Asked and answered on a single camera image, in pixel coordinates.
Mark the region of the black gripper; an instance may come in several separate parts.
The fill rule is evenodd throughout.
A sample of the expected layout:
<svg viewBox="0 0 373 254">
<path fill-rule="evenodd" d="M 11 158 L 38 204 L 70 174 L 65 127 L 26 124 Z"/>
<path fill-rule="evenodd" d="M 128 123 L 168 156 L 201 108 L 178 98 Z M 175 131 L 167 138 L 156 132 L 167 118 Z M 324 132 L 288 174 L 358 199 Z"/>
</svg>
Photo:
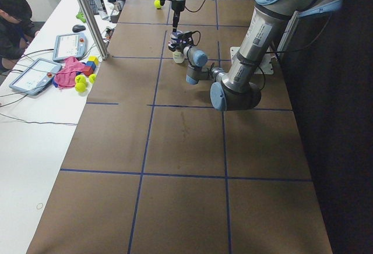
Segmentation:
<svg viewBox="0 0 373 254">
<path fill-rule="evenodd" d="M 177 0 L 172 0 L 171 3 L 171 8 L 174 11 L 173 14 L 173 33 L 177 32 L 178 28 L 178 23 L 180 20 L 180 13 L 185 10 L 185 0 L 182 1 L 177 1 Z"/>
<path fill-rule="evenodd" d="M 193 38 L 189 35 L 179 35 L 175 43 L 175 50 L 183 53 L 186 47 L 193 45 Z"/>
</svg>

